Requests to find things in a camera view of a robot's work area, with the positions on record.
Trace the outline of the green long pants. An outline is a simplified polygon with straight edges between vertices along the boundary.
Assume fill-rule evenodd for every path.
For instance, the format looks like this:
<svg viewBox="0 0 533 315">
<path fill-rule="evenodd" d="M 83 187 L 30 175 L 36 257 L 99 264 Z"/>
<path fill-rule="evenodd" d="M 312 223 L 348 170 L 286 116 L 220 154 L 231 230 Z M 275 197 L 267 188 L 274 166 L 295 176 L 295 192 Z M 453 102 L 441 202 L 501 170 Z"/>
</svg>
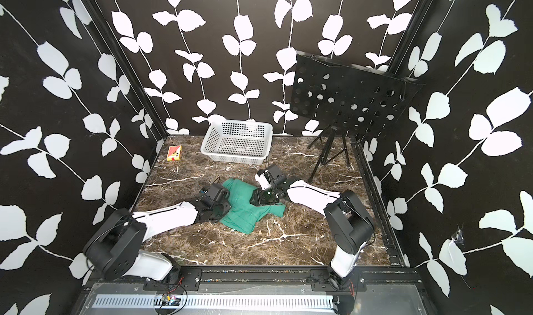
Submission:
<svg viewBox="0 0 533 315">
<path fill-rule="evenodd" d="M 228 213 L 219 221 L 223 225 L 244 234 L 251 234 L 263 217 L 268 214 L 283 217 L 285 205 L 255 206 L 250 203 L 256 187 L 238 179 L 228 179 L 223 186 L 230 192 Z"/>
</svg>

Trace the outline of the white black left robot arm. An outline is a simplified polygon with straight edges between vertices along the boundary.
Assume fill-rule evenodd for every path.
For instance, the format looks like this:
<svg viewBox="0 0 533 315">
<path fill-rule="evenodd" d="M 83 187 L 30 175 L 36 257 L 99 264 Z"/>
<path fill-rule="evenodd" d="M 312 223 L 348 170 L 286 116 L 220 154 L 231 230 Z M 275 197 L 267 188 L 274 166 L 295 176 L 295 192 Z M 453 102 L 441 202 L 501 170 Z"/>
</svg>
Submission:
<svg viewBox="0 0 533 315">
<path fill-rule="evenodd" d="M 83 253 L 106 280 L 135 276 L 162 281 L 178 265 L 169 255 L 143 251 L 144 242 L 179 227 L 218 222 L 230 208 L 226 196 L 218 201 L 203 196 L 152 211 L 131 213 L 120 209 L 108 217 Z"/>
</svg>

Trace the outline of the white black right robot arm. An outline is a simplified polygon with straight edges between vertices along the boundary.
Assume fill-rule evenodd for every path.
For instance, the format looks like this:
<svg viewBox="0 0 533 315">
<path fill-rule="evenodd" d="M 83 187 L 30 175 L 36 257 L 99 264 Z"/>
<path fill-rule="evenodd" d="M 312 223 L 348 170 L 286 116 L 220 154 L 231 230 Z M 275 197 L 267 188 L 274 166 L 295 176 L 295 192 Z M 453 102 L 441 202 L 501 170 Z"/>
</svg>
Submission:
<svg viewBox="0 0 533 315">
<path fill-rule="evenodd" d="M 259 190 L 251 197 L 251 204 L 265 206 L 285 199 L 303 205 L 325 216 L 337 244 L 328 268 L 332 287 L 340 289 L 353 275 L 361 252 L 376 236 L 373 220 L 362 201 L 351 190 L 323 190 L 299 178 L 281 176 L 276 180 L 256 176 Z"/>
</svg>

